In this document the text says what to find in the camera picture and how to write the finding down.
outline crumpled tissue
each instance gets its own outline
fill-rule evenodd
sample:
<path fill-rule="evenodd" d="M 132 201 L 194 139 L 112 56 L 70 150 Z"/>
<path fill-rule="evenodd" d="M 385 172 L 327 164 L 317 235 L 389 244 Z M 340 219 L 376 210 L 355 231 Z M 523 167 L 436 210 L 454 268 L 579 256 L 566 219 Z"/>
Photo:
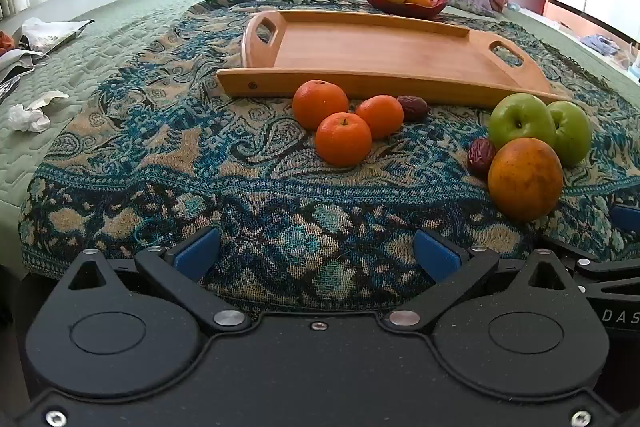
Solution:
<path fill-rule="evenodd" d="M 9 127 L 14 131 L 42 132 L 51 125 L 49 117 L 42 112 L 41 107 L 49 105 L 54 98 L 69 98 L 62 91 L 47 91 L 39 99 L 31 102 L 25 109 L 21 103 L 9 108 Z"/>

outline mattress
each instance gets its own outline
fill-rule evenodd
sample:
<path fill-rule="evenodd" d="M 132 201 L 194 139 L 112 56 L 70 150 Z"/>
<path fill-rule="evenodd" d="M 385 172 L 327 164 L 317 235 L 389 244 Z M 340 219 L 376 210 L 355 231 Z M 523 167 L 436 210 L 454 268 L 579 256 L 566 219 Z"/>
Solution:
<path fill-rule="evenodd" d="M 49 145 L 79 112 L 82 104 L 105 78 L 130 56 L 176 22 L 181 14 L 200 0 L 121 0 L 78 17 L 94 19 L 79 39 L 54 52 L 49 64 L 24 77 L 2 105 L 0 121 L 0 264 L 18 277 L 26 273 L 18 237 L 18 213 L 27 186 Z M 448 12 L 462 14 L 447 7 Z M 516 12 L 505 17 L 524 26 L 538 38 L 554 45 L 562 54 L 576 60 L 607 82 L 636 107 L 640 107 L 640 88 L 631 80 L 590 56 L 570 39 L 547 26 Z M 13 132 L 6 126 L 8 109 L 27 105 L 41 93 L 59 89 L 69 95 L 46 108 L 51 127 L 41 134 Z"/>

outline orange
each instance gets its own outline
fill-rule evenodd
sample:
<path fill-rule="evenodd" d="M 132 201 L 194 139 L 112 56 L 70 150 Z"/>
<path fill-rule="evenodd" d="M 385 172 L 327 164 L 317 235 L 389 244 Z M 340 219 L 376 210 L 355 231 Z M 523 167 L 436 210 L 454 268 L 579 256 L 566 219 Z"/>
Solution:
<path fill-rule="evenodd" d="M 405 3 L 418 4 L 420 6 L 425 6 L 427 8 L 431 8 L 433 6 L 433 2 L 431 0 L 404 0 Z"/>
<path fill-rule="evenodd" d="M 328 116 L 316 132 L 316 152 L 334 167 L 354 167 L 371 150 L 371 131 L 367 123 L 350 112 Z"/>
<path fill-rule="evenodd" d="M 349 99 L 340 87 L 324 80 L 310 80 L 293 95 L 293 117 L 306 130 L 315 131 L 334 112 L 349 110 Z"/>
<path fill-rule="evenodd" d="M 516 221 L 533 221 L 551 212 L 558 203 L 562 165 L 543 141 L 518 138 L 495 155 L 487 185 L 501 213 Z"/>
<path fill-rule="evenodd" d="M 395 133 L 402 127 L 404 120 L 402 105 L 388 94 L 379 94 L 365 100 L 356 108 L 356 114 L 367 122 L 374 140 Z"/>

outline blue gripper pad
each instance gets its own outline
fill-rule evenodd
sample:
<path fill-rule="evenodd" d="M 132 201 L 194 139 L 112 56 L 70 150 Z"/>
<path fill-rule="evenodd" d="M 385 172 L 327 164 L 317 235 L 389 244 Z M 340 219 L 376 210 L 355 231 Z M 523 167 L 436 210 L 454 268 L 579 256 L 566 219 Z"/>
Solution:
<path fill-rule="evenodd" d="M 210 229 L 192 243 L 182 247 L 175 255 L 173 266 L 182 275 L 197 282 L 218 260 L 219 253 L 220 233 L 216 229 Z"/>
<path fill-rule="evenodd" d="M 640 208 L 615 204 L 609 213 L 611 224 L 625 232 L 640 232 Z"/>
<path fill-rule="evenodd" d="M 436 283 L 446 279 L 462 266 L 462 260 L 456 252 L 423 230 L 418 230 L 415 233 L 414 256 L 420 267 Z"/>

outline paisley blanket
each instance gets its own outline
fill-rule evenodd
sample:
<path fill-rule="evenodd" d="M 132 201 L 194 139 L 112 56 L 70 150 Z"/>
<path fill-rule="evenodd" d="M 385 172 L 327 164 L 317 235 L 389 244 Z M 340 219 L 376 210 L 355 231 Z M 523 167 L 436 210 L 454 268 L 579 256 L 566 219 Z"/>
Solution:
<path fill-rule="evenodd" d="M 223 248 L 201 281 L 210 290 L 247 311 L 351 310 L 392 307 L 430 285 L 412 253 L 420 227 L 506 257 L 526 256 L 541 232 L 603 260 L 638 254 L 609 209 L 639 203 L 640 117 L 597 78 L 513 23 L 442 16 L 516 42 L 593 124 L 593 150 L 565 171 L 557 209 L 516 225 L 465 168 L 486 110 L 433 107 L 340 170 L 315 154 L 290 99 L 224 94 L 216 70 L 240 65 L 248 20 L 301 8 L 373 11 L 339 0 L 204 1 L 100 85 L 33 177 L 19 223 L 27 267 L 59 277 L 82 248 L 130 257 L 212 224 Z"/>

